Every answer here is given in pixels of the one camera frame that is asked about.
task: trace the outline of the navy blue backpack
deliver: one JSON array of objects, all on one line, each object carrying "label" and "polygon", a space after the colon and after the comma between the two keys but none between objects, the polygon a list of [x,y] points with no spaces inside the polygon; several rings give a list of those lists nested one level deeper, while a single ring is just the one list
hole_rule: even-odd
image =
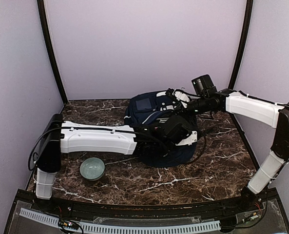
[{"label": "navy blue backpack", "polygon": [[[178,103],[164,93],[163,91],[150,92],[130,99],[129,106],[125,111],[125,124],[148,125],[155,121],[166,121]],[[197,130],[196,117],[194,126]],[[177,146],[165,157],[148,154],[140,155],[139,159],[152,167],[174,167],[188,162],[193,157],[195,149],[196,143],[193,143],[192,145]]]}]

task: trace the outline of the light green bowl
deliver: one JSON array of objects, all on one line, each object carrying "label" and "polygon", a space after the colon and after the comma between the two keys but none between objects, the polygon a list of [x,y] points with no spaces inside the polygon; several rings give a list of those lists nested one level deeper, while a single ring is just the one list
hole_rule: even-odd
[{"label": "light green bowl", "polygon": [[86,159],[80,166],[80,174],[87,180],[100,179],[105,171],[104,162],[97,157]]}]

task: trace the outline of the white wall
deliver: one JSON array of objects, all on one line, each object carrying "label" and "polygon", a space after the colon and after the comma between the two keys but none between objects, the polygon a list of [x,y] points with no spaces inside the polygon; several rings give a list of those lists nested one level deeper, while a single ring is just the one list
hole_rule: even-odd
[{"label": "white wall", "polygon": [[[289,1],[254,1],[250,31],[236,90],[253,96],[289,101]],[[247,138],[262,163],[274,138],[274,129],[238,117]],[[289,165],[274,182],[289,218]]]},{"label": "white wall", "polygon": [[210,74],[228,86],[245,0],[47,0],[68,99],[131,98]]},{"label": "white wall", "polygon": [[0,234],[29,178],[29,152],[62,106],[37,1],[0,0]]}]

